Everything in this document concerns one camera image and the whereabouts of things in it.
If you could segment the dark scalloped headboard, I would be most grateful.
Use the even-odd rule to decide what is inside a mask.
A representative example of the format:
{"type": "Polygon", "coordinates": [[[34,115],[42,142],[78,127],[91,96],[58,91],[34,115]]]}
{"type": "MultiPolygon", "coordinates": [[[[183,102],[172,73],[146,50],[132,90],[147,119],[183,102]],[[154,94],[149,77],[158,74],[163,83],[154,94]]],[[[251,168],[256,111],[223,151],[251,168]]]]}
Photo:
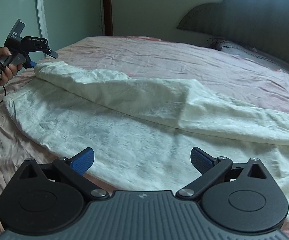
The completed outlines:
{"type": "Polygon", "coordinates": [[[224,37],[289,64],[289,0],[223,0],[191,9],[180,30],[224,37]]]}

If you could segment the cream white pants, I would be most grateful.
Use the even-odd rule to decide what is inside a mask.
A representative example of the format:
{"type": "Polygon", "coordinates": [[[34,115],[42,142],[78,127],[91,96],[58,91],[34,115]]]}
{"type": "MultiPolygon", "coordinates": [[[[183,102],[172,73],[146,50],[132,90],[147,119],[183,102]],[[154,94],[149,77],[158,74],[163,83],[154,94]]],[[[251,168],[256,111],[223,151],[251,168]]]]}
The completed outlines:
{"type": "Polygon", "coordinates": [[[259,158],[289,203],[289,114],[214,92],[193,79],[136,79],[62,61],[4,98],[21,132],[60,157],[91,147],[89,174],[121,190],[177,191],[198,177],[198,147],[259,158]]]}

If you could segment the grey striped pillow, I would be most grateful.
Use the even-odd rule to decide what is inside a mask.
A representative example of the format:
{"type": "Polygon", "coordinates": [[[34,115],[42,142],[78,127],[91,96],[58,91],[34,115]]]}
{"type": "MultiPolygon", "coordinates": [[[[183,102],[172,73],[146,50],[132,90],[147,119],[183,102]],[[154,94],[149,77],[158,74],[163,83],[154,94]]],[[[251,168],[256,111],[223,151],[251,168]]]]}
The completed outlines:
{"type": "Polygon", "coordinates": [[[228,40],[217,41],[215,47],[219,51],[249,59],[273,70],[281,69],[289,74],[289,64],[287,62],[257,50],[256,48],[244,47],[228,40]]]}

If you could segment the pink bed sheet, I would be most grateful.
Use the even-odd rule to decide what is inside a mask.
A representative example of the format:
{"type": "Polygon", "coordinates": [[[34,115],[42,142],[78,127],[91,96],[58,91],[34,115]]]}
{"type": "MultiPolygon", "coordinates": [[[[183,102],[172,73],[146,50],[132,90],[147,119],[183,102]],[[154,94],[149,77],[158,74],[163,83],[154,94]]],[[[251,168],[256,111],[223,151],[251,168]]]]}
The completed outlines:
{"type": "MultiPolygon", "coordinates": [[[[193,79],[219,94],[289,114],[289,74],[213,49],[146,37],[89,37],[61,49],[58,59],[45,58],[39,64],[60,61],[86,70],[114,70],[136,79],[193,79]]],[[[34,69],[27,70],[0,92],[0,194],[25,159],[50,163],[59,157],[26,137],[4,104],[6,96],[34,77],[34,69]]],[[[87,173],[105,189],[118,189],[87,173]]],[[[288,217],[283,230],[289,236],[288,217]]]]}

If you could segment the green floral wardrobe door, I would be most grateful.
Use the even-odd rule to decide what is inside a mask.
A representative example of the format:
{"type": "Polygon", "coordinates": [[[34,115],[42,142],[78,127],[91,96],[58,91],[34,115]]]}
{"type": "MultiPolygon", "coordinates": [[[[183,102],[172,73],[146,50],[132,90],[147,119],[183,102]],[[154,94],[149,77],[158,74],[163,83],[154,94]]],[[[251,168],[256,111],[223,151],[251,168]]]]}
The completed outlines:
{"type": "Polygon", "coordinates": [[[0,47],[17,20],[22,36],[48,39],[59,50],[86,37],[101,36],[102,0],[0,0],[0,47]]]}

